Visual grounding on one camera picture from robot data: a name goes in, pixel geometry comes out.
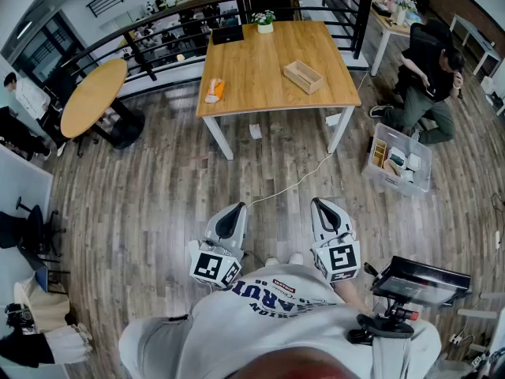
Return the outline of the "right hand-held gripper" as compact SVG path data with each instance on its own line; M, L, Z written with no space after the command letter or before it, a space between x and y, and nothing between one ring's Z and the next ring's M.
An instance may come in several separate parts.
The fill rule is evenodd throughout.
M313 198L311 202L314 242L311 252L317 269L328 283L351 280L361 269L359 241L349 234L353 228L349 215L332 201Z

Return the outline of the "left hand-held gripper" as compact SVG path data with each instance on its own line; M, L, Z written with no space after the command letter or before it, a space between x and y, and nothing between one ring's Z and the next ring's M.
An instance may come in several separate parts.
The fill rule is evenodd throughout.
M229 205L209 219L206 238L188 242L192 278L220 289L233 283L242 270L247 217L244 202Z

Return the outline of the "orange snack packet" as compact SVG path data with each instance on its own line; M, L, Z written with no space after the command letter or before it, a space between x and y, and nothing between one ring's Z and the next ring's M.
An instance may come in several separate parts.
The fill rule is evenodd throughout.
M208 90L204 98L205 103L219 102L224 93L225 82L220 78L212 78L208 84Z

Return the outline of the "person's right forearm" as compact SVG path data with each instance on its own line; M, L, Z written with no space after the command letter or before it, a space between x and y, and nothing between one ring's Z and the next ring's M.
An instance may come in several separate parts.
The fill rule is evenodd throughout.
M365 302L360 298L357 288L351 280L340 280L333 284L334 292L348 305L358 310L362 314L368 316L373 315L373 311L366 306Z

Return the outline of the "black rectangular box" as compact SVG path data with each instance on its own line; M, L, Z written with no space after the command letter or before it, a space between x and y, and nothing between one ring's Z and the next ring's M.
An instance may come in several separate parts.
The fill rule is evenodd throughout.
M242 26L234 25L213 29L211 39L214 45L241 41L244 39Z

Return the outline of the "wooden divided organizer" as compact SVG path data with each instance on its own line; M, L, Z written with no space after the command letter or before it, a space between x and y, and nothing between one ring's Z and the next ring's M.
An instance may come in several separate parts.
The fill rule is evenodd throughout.
M387 143L380 139L375 139L372 148L372 164L383 168L384 161L387 158Z

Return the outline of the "clear plastic storage bin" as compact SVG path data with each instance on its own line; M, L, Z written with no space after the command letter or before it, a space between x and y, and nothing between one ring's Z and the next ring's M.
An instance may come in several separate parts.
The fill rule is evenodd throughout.
M394 160L402 169L400 178L388 174L383 168L372 164L372 146L375 139L380 139L387 143L387 159ZM417 172L406 168L406 159L410 153L415 153L422 159L421 169ZM406 196L413 196L429 191L431 169L432 152L430 148L389 126L382 123L376 124L374 134L369 142L368 158L362 171L364 176Z

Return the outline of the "person's grey printed shirt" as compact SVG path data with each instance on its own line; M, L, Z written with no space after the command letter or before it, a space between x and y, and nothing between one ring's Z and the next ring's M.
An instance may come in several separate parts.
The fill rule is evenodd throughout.
M375 364L346 339L360 312L305 265L264 266L181 317L132 321L118 343L132 379L425 379L440 350L427 321Z

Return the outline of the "square wooden table white legs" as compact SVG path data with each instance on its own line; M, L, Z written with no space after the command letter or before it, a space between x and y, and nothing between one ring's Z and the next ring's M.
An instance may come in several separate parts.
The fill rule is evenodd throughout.
M327 147L333 153L361 100L326 24L279 21L267 34L260 34L255 24L242 29L241 41L209 44L196 106L197 117L204 120L224 156L234 158L217 123L219 117L316 108L341 109ZM322 88L309 95L284 76L283 67L296 60L323 76ZM217 103L205 103L212 78L224 80L223 97Z

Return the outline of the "round wooden table black base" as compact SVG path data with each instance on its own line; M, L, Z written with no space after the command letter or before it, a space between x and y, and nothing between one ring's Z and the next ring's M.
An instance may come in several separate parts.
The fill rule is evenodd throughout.
M122 58L111 59L91 71L75 88L64 107L62 134L75 138L91 130L116 149L133 144L144 129L145 116L139 110L131 111L118 99L127 75L127 62ZM107 132L98 121L109 108L119 119Z

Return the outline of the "beige ribbed side table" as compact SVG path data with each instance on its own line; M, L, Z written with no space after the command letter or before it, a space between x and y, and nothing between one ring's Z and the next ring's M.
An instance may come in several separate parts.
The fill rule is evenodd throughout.
M65 319L70 312L68 295L62 293L61 284L55 288L56 293L45 292L34 276L14 284L14 302L28 307L40 332L50 332L68 324Z

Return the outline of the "black metal railing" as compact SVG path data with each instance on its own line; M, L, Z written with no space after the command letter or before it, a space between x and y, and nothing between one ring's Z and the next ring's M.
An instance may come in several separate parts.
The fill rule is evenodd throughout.
M183 60L179 64L170 65L168 60L176 57L178 53L163 54L158 58L147 60L146 54L151 51L155 51L157 48L148 47L141 50L139 48L139 44L144 42L147 38L143 36L139 39L133 39L130 32L146 24L154 24L157 21L172 17L173 15L185 13L190 10L196 12L197 10L203 10L208 6L217 6L218 4L226 2L235 2L237 4L236 10L232 13L220 13L211 16L204 16L196 20L186 21L182 24L171 25L161 31L152 33L150 37L154 38L164 33L170 33L179 28L187 28L194 25L202 27L203 24L210 24L213 20L228 19L231 17L235 17L241 25L251 24L253 23L253 15L258 12L255 7L259 2L261 2L267 10L273 12L277 22L281 21L287 15L296 16L296 14L300 14L303 11L322 11L332 13L336 20L325 20L324 23L326 25L343 28L343 34L333 34L331 37L333 39L349 40L350 45L348 47L344 47L343 50L352 52L353 58L357 59L361 53L365 30L368 23L368 15L370 14L372 6L372 0L192 0L184 2L181 5L172 6L169 9L155 13L150 17L113 32L109 36L94 43L89 48L63 63L61 68L63 70L68 70L69 75L72 78L77 78L78 76L83 77L84 71L88 67L93 65L97 66L100 61L118 53L122 50L122 48L114 48L106 54L99 56L97 59L93 59L85 66L79 66L78 62L82 58L91 55L91 53L96 51L98 48L119 37L123 37L125 45L132 51L133 59L137 61L136 65L128 68L128 71L135 69L140 71L139 73L133 75L129 73L125 81L132 82L145 77L150 77L152 81L157 81L158 73L168 69L177 69L178 67L187 66L189 62Z

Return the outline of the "potted flowers white pot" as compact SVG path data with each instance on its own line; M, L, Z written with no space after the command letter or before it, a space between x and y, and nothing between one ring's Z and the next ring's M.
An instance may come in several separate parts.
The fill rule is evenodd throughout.
M273 32L273 22L275 21L275 14L272 10L266 9L260 13L254 13L252 20L257 24L258 32L260 34L267 34Z

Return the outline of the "white desk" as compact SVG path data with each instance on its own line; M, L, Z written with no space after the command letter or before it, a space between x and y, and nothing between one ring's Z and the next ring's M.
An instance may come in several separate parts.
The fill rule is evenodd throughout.
M471 22L460 17L457 14L455 14L453 16L451 26L450 26L451 31L454 30L455 25L457 23L459 23L466 30L466 36L463 39L462 45L465 46L468 42L469 37L472 36L473 39L475 39L476 42L479 44L479 46L483 49L483 54L481 56L481 59L479 60L479 62L477 63L476 67L473 70L473 75L476 76L478 74L481 67L484 65L485 61L488 58L493 58L494 60L496 60L496 65L491 72L491 76L493 76L503 61L502 58L498 55L496 49L493 47L493 45L490 42L488 42L483 37L483 35L478 31L478 29Z

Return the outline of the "black monitor mount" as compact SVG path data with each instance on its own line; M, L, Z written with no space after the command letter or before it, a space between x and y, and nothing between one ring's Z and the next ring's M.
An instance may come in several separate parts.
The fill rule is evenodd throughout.
M351 329L346 334L346 339L352 344L372 345L376 337L408 340L414 334L414 329L408 321L419 318L417 311L407 310L401 304L390 306L384 315L376 314L374 317L358 314L357 323L360 328Z

